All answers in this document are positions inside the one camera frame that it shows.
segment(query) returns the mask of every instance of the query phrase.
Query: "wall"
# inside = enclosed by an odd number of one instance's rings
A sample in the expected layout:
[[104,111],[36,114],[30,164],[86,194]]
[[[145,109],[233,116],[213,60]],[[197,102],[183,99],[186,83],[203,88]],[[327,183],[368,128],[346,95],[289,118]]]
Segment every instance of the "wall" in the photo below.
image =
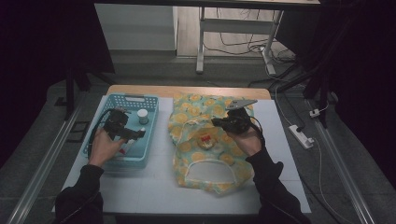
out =
[[95,4],[109,49],[177,49],[177,7]]

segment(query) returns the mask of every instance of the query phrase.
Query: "blue plastic basket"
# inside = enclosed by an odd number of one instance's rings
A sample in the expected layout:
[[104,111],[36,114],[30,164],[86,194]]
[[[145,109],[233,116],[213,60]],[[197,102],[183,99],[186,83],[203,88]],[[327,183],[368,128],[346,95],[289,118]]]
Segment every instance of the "blue plastic basket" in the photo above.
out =
[[[113,93],[108,95],[105,103],[98,107],[86,138],[89,138],[92,126],[97,123],[99,117],[107,109],[114,107],[122,107],[128,110],[129,113],[126,114],[128,115],[128,123],[125,125],[125,128],[134,131],[145,128],[146,133],[143,138],[134,142],[133,146],[125,155],[114,157],[112,160],[106,162],[103,168],[107,172],[116,173],[130,171],[133,169],[143,169],[146,167],[148,162],[152,133],[158,116],[159,99],[157,96],[153,95],[129,95],[124,93]],[[137,116],[137,111],[139,109],[146,109],[148,111],[147,124],[142,125],[139,123],[139,117]],[[104,126],[107,117],[108,113],[103,117],[99,127]],[[84,141],[83,146],[81,147],[81,153],[84,157],[88,157],[88,141]]]

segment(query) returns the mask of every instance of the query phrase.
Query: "yellow floral cloth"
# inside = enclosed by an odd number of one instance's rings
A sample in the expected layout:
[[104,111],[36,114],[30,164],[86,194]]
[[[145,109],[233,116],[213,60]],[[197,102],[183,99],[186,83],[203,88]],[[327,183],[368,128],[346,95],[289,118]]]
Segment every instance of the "yellow floral cloth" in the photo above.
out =
[[[233,100],[228,96],[177,94],[170,116],[168,131],[176,146],[173,169],[181,187],[224,193],[236,189],[252,177],[246,154],[226,132],[214,127],[211,119],[227,117],[225,107]],[[246,107],[253,116],[253,106]],[[231,182],[214,182],[188,178],[190,168],[197,162],[217,162],[229,167]]]

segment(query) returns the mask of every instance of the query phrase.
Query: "black sleeve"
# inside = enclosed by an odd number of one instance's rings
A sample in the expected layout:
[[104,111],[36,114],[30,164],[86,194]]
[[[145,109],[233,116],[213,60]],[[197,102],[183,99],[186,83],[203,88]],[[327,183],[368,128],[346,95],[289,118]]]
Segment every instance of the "black sleeve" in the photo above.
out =
[[54,223],[103,223],[103,199],[99,178],[104,170],[85,165],[74,187],[64,189],[55,201]]
[[298,199],[279,180],[282,162],[273,163],[265,147],[248,157],[247,161],[253,167],[253,181],[262,203],[258,223],[311,223],[301,212]]

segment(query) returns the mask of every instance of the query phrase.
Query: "dark floor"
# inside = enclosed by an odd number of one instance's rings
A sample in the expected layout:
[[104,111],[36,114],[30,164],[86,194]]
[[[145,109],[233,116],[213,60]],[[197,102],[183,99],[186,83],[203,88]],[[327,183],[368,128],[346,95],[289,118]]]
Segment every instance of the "dark floor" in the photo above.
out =
[[[205,73],[202,76],[195,74],[195,60],[188,58],[116,55],[113,57],[113,62],[116,75],[108,76],[118,84],[247,87],[252,80],[268,78],[260,59],[207,58],[205,59]],[[278,65],[276,71],[280,73],[287,66],[287,64]],[[89,75],[89,79],[92,87],[82,105],[77,121],[91,121],[101,96],[106,94],[108,89],[108,85],[103,80],[91,75]],[[272,82],[273,80],[255,84],[252,88],[266,89]],[[315,123],[308,115],[308,108],[301,95],[302,90],[302,87],[297,86],[286,94],[278,94],[277,101],[285,114],[285,117],[281,114],[280,117],[291,153],[301,179],[305,182],[304,190],[312,210],[312,213],[307,215],[313,223],[361,223],[339,175],[334,170],[328,151],[322,144]],[[64,107],[54,106],[59,97],[65,97],[64,82],[49,88],[47,102],[35,123],[0,170],[0,223],[7,222],[35,173],[35,169],[64,123]],[[316,104],[315,99],[310,102],[311,105]],[[289,122],[297,125],[304,124],[305,135],[315,138],[319,145],[315,145],[309,150],[303,149],[289,132]],[[334,112],[334,104],[330,104],[327,109],[327,123],[328,130],[332,134],[349,172],[352,173],[375,223],[396,223],[394,188],[361,142],[338,118]],[[69,135],[68,138],[75,139],[76,136]],[[54,198],[67,178],[80,144],[64,143],[60,155],[51,168],[24,223],[50,223],[53,220],[51,209]],[[158,218],[150,223],[162,222],[164,220]],[[111,215],[105,216],[105,223],[115,223],[115,218]]]

